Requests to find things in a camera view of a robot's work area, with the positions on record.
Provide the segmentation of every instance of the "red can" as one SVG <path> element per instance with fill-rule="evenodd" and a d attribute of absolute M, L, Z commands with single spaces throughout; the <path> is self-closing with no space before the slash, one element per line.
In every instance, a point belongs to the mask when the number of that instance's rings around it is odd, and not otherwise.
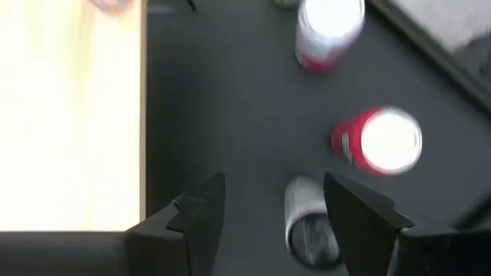
<path fill-rule="evenodd" d="M 378 175 L 397 175 L 418 161 L 423 140 L 418 122 L 395 107 L 380 107 L 346 120 L 331 135 L 335 153 Z"/>

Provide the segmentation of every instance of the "wooden board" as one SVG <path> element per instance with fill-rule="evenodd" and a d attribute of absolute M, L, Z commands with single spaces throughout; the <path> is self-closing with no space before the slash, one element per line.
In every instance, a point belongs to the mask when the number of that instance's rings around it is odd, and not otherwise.
<path fill-rule="evenodd" d="M 146 2 L 0 1 L 0 230 L 144 216 Z"/>

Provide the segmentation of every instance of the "black frame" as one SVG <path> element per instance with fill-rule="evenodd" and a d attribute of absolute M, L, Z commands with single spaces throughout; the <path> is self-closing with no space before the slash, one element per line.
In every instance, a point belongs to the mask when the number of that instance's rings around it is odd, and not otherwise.
<path fill-rule="evenodd" d="M 382 15 L 386 21 L 459 84 L 467 96 L 491 113 L 491 88 L 484 84 L 478 76 L 470 73 L 451 53 L 443 49 L 395 4 L 390 0 L 367 0 L 367 6 Z"/>

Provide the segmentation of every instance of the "can top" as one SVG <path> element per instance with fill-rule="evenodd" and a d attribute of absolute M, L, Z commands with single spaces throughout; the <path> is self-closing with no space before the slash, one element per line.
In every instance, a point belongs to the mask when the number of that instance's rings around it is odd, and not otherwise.
<path fill-rule="evenodd" d="M 390 107 L 374 114 L 363 127 L 361 151 L 370 166 L 387 174 L 410 169 L 420 158 L 421 128 L 408 113 Z"/>
<path fill-rule="evenodd" d="M 364 17 L 364 0 L 304 0 L 307 23 L 317 34 L 342 38 Z"/>

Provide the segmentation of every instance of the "gray table surface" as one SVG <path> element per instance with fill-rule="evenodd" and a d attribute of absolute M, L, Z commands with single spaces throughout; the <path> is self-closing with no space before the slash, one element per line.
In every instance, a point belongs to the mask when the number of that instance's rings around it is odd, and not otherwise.
<path fill-rule="evenodd" d="M 449 223 L 489 188 L 488 116 L 371 12 L 337 70 L 316 76 L 293 58 L 294 12 L 268 0 L 197 5 L 199 15 L 149 17 L 147 201 L 155 212 L 226 174 L 215 275 L 317 274 L 284 245 L 283 191 L 299 173 L 344 173 L 409 215 Z M 328 147 L 337 122 L 385 104 L 412 113 L 423 130 L 419 163 L 391 179 L 358 171 Z"/>

